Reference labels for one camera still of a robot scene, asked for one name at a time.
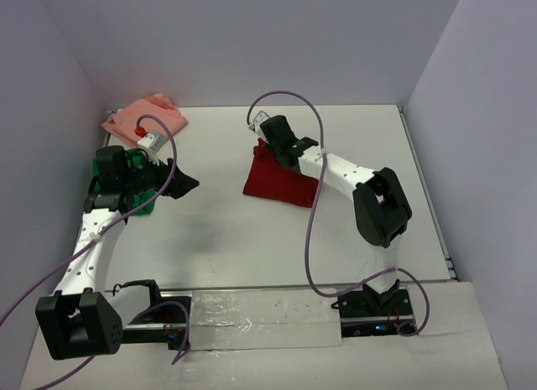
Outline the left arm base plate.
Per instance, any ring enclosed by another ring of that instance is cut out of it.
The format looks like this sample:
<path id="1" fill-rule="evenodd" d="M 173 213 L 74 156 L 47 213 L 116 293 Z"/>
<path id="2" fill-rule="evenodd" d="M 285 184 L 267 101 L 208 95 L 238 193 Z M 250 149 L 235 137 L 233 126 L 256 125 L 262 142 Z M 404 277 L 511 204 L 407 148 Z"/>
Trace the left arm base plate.
<path id="1" fill-rule="evenodd" d="M 136 316 L 123 330 L 122 344 L 165 344 L 180 349 L 185 336 L 186 318 L 179 306 L 165 305 Z"/>

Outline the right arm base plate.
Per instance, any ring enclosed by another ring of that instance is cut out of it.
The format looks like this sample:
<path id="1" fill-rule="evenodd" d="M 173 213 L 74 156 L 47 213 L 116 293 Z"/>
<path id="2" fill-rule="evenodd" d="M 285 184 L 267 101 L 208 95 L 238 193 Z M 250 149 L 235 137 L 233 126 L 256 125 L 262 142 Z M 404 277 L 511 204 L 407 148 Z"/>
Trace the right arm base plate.
<path id="1" fill-rule="evenodd" d="M 416 327 L 406 289 L 398 289 L 385 302 L 372 289 L 338 297 L 331 308 L 339 313 L 343 338 L 409 335 Z"/>

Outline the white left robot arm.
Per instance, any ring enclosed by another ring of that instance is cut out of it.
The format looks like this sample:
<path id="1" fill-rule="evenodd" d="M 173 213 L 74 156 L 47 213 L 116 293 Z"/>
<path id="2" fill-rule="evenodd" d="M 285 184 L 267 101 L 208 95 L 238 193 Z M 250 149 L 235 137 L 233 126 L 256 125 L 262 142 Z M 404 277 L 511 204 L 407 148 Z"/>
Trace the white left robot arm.
<path id="1" fill-rule="evenodd" d="M 39 298 L 35 307 L 53 359 L 114 354 L 125 326 L 137 315 L 150 322 L 163 314 L 164 301 L 153 279 L 123 283 L 117 300 L 107 300 L 108 268 L 137 197 L 154 192 L 177 200 L 199 184 L 173 159 L 152 160 L 145 150 L 115 145 L 96 151 L 74 258 L 53 293 Z"/>

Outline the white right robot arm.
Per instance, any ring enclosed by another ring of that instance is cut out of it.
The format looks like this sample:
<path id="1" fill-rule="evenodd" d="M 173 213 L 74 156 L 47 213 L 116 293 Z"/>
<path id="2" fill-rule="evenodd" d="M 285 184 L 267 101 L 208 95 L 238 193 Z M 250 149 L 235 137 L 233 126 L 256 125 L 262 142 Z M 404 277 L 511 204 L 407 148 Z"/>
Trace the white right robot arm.
<path id="1" fill-rule="evenodd" d="M 399 289 L 399 244 L 412 210 L 396 173 L 390 168 L 369 169 L 347 161 L 325 150 L 324 138 L 297 138 L 282 115 L 271 117 L 259 112 L 250 129 L 273 153 L 276 162 L 296 176 L 318 181 L 305 238 L 306 279 L 313 291 L 324 298 L 335 298 L 360 286 L 366 292 L 364 304 L 373 315 L 383 315 L 394 304 Z M 345 195 L 353 205 L 357 231 L 369 245 L 366 252 L 365 279 L 333 294 L 319 289 L 310 272 L 310 237 L 322 185 Z"/>

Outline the red t-shirt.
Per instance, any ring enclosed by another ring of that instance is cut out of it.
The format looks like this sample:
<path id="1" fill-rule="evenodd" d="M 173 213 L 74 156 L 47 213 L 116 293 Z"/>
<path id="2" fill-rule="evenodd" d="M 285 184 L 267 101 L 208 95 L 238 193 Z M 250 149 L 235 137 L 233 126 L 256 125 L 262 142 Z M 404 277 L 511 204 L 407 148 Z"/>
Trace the red t-shirt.
<path id="1" fill-rule="evenodd" d="M 274 200 L 311 208 L 318 180 L 286 169 L 276 162 L 274 154 L 259 138 L 253 147 L 253 161 L 242 193 L 264 200 Z"/>

